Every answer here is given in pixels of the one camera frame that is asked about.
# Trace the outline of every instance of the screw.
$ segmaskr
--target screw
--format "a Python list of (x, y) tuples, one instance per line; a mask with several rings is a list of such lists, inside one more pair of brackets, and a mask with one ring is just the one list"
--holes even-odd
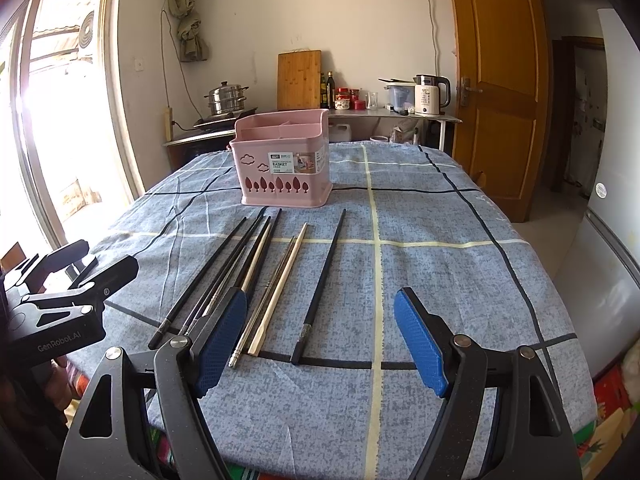
[(461, 348), (467, 348), (471, 346), (471, 338), (468, 335), (457, 334), (453, 336), (453, 342), (456, 346), (460, 346)]
[(525, 359), (533, 359), (536, 356), (536, 353), (534, 349), (529, 346), (521, 346), (520, 355)]
[(121, 355), (122, 355), (122, 348), (120, 348), (119, 346), (112, 346), (104, 354), (104, 356), (109, 360), (117, 359)]
[(183, 335), (177, 335), (176, 337), (172, 338), (171, 341), (169, 342), (169, 344), (173, 347), (173, 348), (182, 348), (183, 346), (187, 346), (187, 343), (189, 342), (189, 339), (186, 336)]

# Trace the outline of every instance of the glass cup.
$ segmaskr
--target glass cup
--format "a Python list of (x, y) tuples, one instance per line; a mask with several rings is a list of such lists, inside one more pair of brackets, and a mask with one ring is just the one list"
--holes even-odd
[(378, 92), (367, 92), (367, 109), (378, 108)]

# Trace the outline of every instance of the blue gripper pad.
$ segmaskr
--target blue gripper pad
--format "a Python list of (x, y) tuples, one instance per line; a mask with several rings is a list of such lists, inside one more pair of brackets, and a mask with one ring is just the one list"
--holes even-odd
[(219, 309), (223, 309), (222, 315), (198, 355), (198, 377), (193, 393), (199, 399), (218, 384), (240, 337), (246, 318), (246, 294), (239, 288), (230, 288), (210, 317), (218, 316)]
[(427, 388), (433, 389), (437, 396), (443, 397), (449, 381), (444, 375), (442, 351), (404, 290), (398, 290), (396, 294), (394, 317), (422, 382)]

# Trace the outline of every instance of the chopstick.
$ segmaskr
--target chopstick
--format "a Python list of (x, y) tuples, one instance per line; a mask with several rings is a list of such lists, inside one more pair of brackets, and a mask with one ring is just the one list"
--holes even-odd
[(265, 224), (266, 229), (262, 231), (262, 236), (256, 240), (257, 244), (258, 242), (260, 243), (258, 244), (258, 248), (253, 254), (251, 264), (249, 264), (249, 268), (246, 270), (244, 276), (242, 275), (238, 276), (238, 279), (236, 280), (236, 284), (234, 285), (242, 289), (242, 291), (245, 294), (246, 294), (246, 290), (249, 285), (249, 282), (251, 282), (251, 278), (254, 275), (255, 267), (258, 264), (258, 260), (260, 260), (260, 256), (262, 255), (262, 252), (265, 251), (264, 247), (265, 247), (267, 238), (269, 238), (269, 233), (271, 232), (271, 228), (273, 227), (273, 223), (270, 223), (270, 220), (271, 220), (271, 217), (267, 219), (267, 223)]
[(236, 363), (238, 362), (238, 360), (240, 359), (240, 356), (242, 355), (242, 350), (244, 350), (244, 345), (246, 345), (246, 342), (249, 340), (249, 336), (251, 335), (251, 330), (254, 329), (255, 322), (258, 321), (258, 318), (260, 317), (260, 314), (262, 313), (262, 309), (267, 304), (267, 302), (270, 300), (270, 298), (271, 298), (271, 296), (273, 294), (273, 289), (276, 287), (276, 284), (278, 283), (280, 275), (282, 274), (282, 271), (284, 270), (284, 266), (287, 264), (287, 261), (289, 259), (289, 255), (291, 254), (291, 251), (293, 250), (293, 245), (295, 243), (295, 240), (296, 240), (295, 237), (291, 238), (291, 240), (289, 242), (289, 245), (287, 245), (287, 249), (285, 250), (284, 254), (282, 255), (280, 261), (278, 262), (278, 265), (276, 266), (275, 269), (273, 269), (273, 273), (271, 274), (271, 277), (269, 278), (269, 282), (264, 287), (264, 291), (262, 293), (262, 296), (260, 297), (260, 301), (258, 302), (258, 306), (255, 308), (254, 312), (251, 314), (251, 317), (249, 318), (249, 322), (244, 327), (244, 330), (242, 331), (242, 335), (240, 336), (240, 339), (238, 340), (238, 344), (236, 345), (236, 348), (234, 349), (233, 353), (231, 354), (231, 358), (229, 359), (229, 367), (230, 368), (234, 368), (236, 366)]
[(264, 243), (264, 249), (262, 250), (262, 253), (260, 254), (260, 258), (258, 258), (258, 262), (255, 266), (255, 271), (254, 274), (251, 277), (251, 280), (249, 280), (249, 283), (247, 285), (246, 290), (243, 289), (246, 293), (246, 302), (247, 304), (251, 303), (251, 300), (254, 297), (254, 290), (255, 290), (255, 283), (258, 280), (258, 277), (260, 275), (260, 273), (262, 272), (262, 267), (264, 266), (264, 261), (267, 257), (267, 252), (269, 251), (269, 247), (271, 247), (271, 240), (273, 239), (273, 234), (276, 232), (276, 227), (278, 225), (278, 220), (280, 219), (280, 213), (282, 213), (282, 209), (278, 210), (278, 214), (276, 215), (276, 218), (274, 219), (273, 223), (271, 224), (271, 230), (269, 231), (269, 237), (267, 238), (267, 241), (265, 241)]
[(247, 244), (247, 242), (248, 242), (249, 238), (251, 237), (251, 235), (253, 234), (256, 226), (260, 223), (260, 220), (262, 220), (262, 214), (264, 213), (265, 209), (266, 208), (262, 208), (260, 210), (260, 212), (258, 213), (258, 216), (255, 218), (254, 222), (249, 226), (249, 228), (244, 233), (244, 235), (242, 235), (242, 238), (240, 238), (240, 240), (238, 240), (238, 243), (233, 248), (231, 254), (226, 258), (226, 260), (222, 264), (222, 267), (220, 268), (220, 270), (213, 277), (213, 280), (209, 284), (209, 286), (207, 287), (207, 290), (204, 291), (204, 293), (200, 296), (200, 298), (198, 299), (196, 304), (191, 309), (189, 315), (187, 316), (187, 319), (184, 321), (184, 324), (182, 325), (182, 328), (180, 329), (180, 332), (178, 332), (179, 335), (184, 335), (184, 333), (187, 332), (188, 329), (190, 329), (191, 324), (194, 321), (194, 319), (200, 317), (200, 314), (204, 310), (206, 304), (209, 303), (209, 301), (211, 300), (212, 295), (215, 293), (216, 290), (218, 290), (218, 287), (220, 286), (220, 282), (224, 278), (224, 275), (228, 271), (228, 268), (233, 264), (233, 261), (236, 259), (236, 256), (238, 256), (238, 253)]
[(164, 334), (171, 326), (171, 323), (173, 323), (175, 319), (178, 317), (178, 314), (180, 314), (180, 311), (184, 307), (184, 304), (190, 298), (191, 294), (193, 294), (193, 291), (195, 290), (195, 288), (200, 284), (200, 281), (202, 280), (203, 276), (211, 268), (213, 263), (216, 261), (217, 257), (220, 256), (220, 253), (223, 251), (225, 246), (231, 241), (231, 238), (233, 238), (234, 235), (238, 232), (238, 229), (242, 227), (242, 224), (244, 224), (245, 221), (246, 221), (246, 216), (242, 218), (242, 220), (238, 223), (238, 225), (233, 228), (233, 230), (228, 234), (228, 236), (224, 240), (222, 240), (222, 243), (219, 245), (219, 247), (209, 257), (206, 263), (202, 266), (202, 268), (196, 274), (194, 279), (189, 283), (187, 288), (180, 295), (180, 298), (178, 298), (178, 301), (176, 301), (174, 306), (171, 307), (171, 310), (167, 313), (166, 317), (164, 318), (164, 321), (160, 324), (160, 326), (158, 327), (158, 330), (156, 330), (156, 333), (149, 340), (147, 347), (150, 350), (155, 350), (158, 348), (158, 343), (162, 341)]
[(249, 268), (251, 267), (251, 264), (255, 260), (255, 254), (257, 253), (258, 249), (260, 248), (260, 242), (262, 241), (262, 238), (264, 237), (264, 233), (269, 228), (270, 223), (271, 223), (271, 217), (267, 216), (266, 222), (263, 224), (262, 229), (260, 229), (260, 232), (258, 233), (257, 237), (255, 237), (254, 244), (251, 246), (251, 250), (249, 250), (249, 254), (247, 254), (247, 256), (246, 256), (246, 258), (244, 260), (244, 263), (242, 264), (242, 267), (240, 268), (240, 272), (238, 272), (238, 276), (236, 277), (236, 282), (234, 283), (234, 287), (240, 288), (240, 286), (242, 285), (242, 282), (244, 281), (244, 277), (246, 276), (247, 272), (249, 271)]
[(209, 301), (209, 304), (204, 309), (202, 313), (203, 316), (208, 316), (209, 314), (211, 314), (211, 311), (218, 303), (218, 299), (220, 298), (220, 296), (222, 296), (222, 293), (226, 292), (229, 280), (231, 280), (231, 275), (234, 273), (234, 270), (238, 262), (242, 259), (242, 255), (244, 254), (245, 250), (246, 250), (246, 247), (243, 247), (242, 250), (238, 253), (238, 256), (236, 256), (236, 259), (234, 260), (233, 264), (229, 266), (229, 270), (227, 271), (225, 277), (220, 282), (220, 286), (218, 287), (218, 290), (216, 290), (215, 294), (211, 297), (211, 301)]
[(338, 244), (340, 227), (342, 227), (342, 221), (344, 220), (344, 215), (346, 213), (347, 210), (343, 209), (342, 214), (340, 215), (340, 220), (338, 220), (338, 227), (335, 228), (334, 239), (331, 240), (329, 252), (327, 253), (324, 260), (324, 265), (322, 266), (322, 271), (320, 272), (320, 278), (318, 279), (316, 290), (314, 291), (314, 295), (311, 298), (309, 309), (306, 311), (305, 321), (302, 324), (302, 329), (300, 330), (300, 336), (298, 337), (296, 346), (293, 349), (293, 353), (291, 354), (291, 359), (289, 360), (289, 362), (293, 365), (297, 365), (300, 362), (302, 352), (305, 351), (306, 342), (309, 338), (309, 334), (311, 333), (311, 328), (313, 326), (314, 320), (316, 319), (316, 313), (318, 312), (318, 306), (320, 305), (320, 299), (322, 298), (322, 291), (324, 290), (326, 279), (329, 276), (329, 269), (334, 257), (335, 247)]
[(295, 261), (296, 256), (298, 255), (298, 251), (300, 250), (300, 245), (302, 244), (302, 240), (305, 237), (305, 231), (306, 231), (307, 225), (308, 224), (305, 222), (305, 224), (302, 226), (302, 229), (300, 229), (300, 234), (296, 239), (296, 243), (293, 246), (293, 250), (291, 251), (289, 259), (287, 260), (287, 265), (284, 267), (282, 271), (282, 275), (278, 280), (278, 285), (273, 291), (273, 295), (267, 306), (267, 310), (264, 312), (264, 317), (262, 318), (262, 322), (260, 323), (258, 330), (255, 331), (254, 340), (251, 342), (251, 346), (249, 346), (250, 355), (253, 355), (253, 356), (258, 355), (258, 353), (260, 352), (260, 348), (262, 348), (262, 345), (264, 343), (264, 338), (267, 334), (267, 327), (271, 320), (271, 316), (273, 316), (273, 311), (276, 308), (276, 304), (278, 303), (278, 299), (280, 298), (282, 289), (284, 288), (285, 283), (287, 283), (287, 278), (289, 277), (289, 273), (291, 272), (291, 267), (293, 267), (293, 262)]

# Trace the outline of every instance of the door handle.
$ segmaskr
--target door handle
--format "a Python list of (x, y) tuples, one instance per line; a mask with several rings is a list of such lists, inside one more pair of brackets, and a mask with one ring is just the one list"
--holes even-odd
[(471, 79), (463, 77), (460, 81), (460, 106), (469, 106), (469, 92), (475, 92), (477, 94), (482, 93), (481, 88), (473, 88), (471, 86)]

